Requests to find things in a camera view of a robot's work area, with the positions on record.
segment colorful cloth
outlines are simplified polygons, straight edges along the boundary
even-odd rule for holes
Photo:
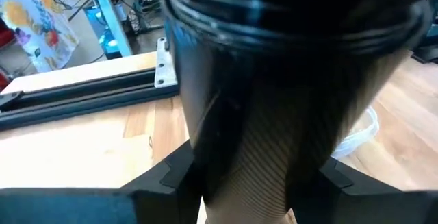
[[[53,0],[0,0],[0,15],[39,73],[64,67],[79,43]]]

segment wooden workbench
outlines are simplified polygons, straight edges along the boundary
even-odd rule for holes
[[[155,53],[135,55],[21,77],[4,92],[154,66]],[[403,190],[438,189],[438,66],[408,59],[372,105],[380,132],[342,161]],[[13,129],[0,133],[0,188],[118,188],[187,139],[178,97]]]

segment black cylindrical tube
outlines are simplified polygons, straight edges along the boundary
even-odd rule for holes
[[[277,223],[426,31],[420,0],[163,0],[210,224]]]

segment carbon fiber tube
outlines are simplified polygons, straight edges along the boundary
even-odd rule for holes
[[[422,0],[162,0],[210,224],[278,223],[430,24]]]

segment floral fabric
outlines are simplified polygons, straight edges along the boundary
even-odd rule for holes
[[[39,73],[65,66],[79,43],[53,0],[0,0],[0,14]]]

